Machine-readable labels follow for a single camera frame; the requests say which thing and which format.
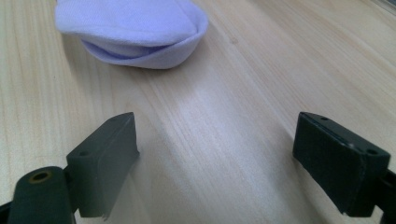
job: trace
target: wooden table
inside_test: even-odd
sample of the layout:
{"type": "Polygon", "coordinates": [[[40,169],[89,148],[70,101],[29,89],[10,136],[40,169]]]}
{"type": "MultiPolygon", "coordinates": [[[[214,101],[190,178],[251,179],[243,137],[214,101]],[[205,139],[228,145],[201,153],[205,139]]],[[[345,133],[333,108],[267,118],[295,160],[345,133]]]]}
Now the wooden table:
{"type": "Polygon", "coordinates": [[[0,203],[133,111],[141,156],[110,223],[378,223],[340,215],[291,151],[309,111],[396,155],[396,17],[369,0],[194,2],[207,34],[169,70],[95,60],[55,29],[55,1],[0,2],[0,203]]]}

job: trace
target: black plastic part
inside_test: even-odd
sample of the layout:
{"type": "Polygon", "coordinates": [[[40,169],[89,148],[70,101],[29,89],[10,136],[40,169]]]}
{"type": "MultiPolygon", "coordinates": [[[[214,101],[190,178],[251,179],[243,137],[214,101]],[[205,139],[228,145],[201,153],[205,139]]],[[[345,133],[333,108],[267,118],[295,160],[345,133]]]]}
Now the black plastic part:
{"type": "Polygon", "coordinates": [[[388,170],[388,152],[330,119],[302,112],[293,155],[341,213],[351,217],[373,213],[377,180],[388,170]]]}
{"type": "Polygon", "coordinates": [[[37,169],[18,181],[8,224],[22,223],[75,223],[61,168],[37,169]]]}
{"type": "Polygon", "coordinates": [[[7,224],[10,208],[11,203],[5,203],[0,206],[0,224],[7,224]]]}
{"type": "Polygon", "coordinates": [[[73,210],[82,217],[108,217],[138,156],[134,114],[106,121],[66,157],[73,210]]]}
{"type": "Polygon", "coordinates": [[[382,223],[396,223],[396,174],[388,171],[378,181],[376,204],[384,211],[382,223]]]}

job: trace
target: screw hole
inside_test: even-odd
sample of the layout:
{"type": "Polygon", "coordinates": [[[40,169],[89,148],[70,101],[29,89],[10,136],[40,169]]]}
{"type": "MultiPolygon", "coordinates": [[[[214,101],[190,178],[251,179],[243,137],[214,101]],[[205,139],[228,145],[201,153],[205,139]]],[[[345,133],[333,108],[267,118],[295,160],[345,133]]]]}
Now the screw hole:
{"type": "Polygon", "coordinates": [[[375,150],[373,150],[373,149],[367,149],[367,153],[369,153],[369,154],[372,154],[372,155],[376,155],[376,154],[378,154],[378,152],[376,152],[375,150]]]}
{"type": "Polygon", "coordinates": [[[29,182],[31,184],[39,184],[39,183],[44,182],[47,179],[49,179],[50,176],[51,176],[51,172],[50,171],[42,171],[42,172],[39,172],[37,174],[32,175],[29,178],[29,182]]]}
{"type": "Polygon", "coordinates": [[[89,156],[91,153],[89,151],[81,151],[78,155],[80,156],[89,156]]]}

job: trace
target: folded fabric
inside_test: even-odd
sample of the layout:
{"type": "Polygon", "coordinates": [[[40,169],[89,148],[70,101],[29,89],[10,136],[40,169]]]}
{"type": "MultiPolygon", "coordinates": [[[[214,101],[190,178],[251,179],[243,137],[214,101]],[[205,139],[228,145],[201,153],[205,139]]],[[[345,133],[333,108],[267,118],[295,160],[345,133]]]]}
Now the folded fabric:
{"type": "Polygon", "coordinates": [[[58,0],[55,23],[103,62],[154,69],[184,62],[208,25],[190,0],[58,0]]]}

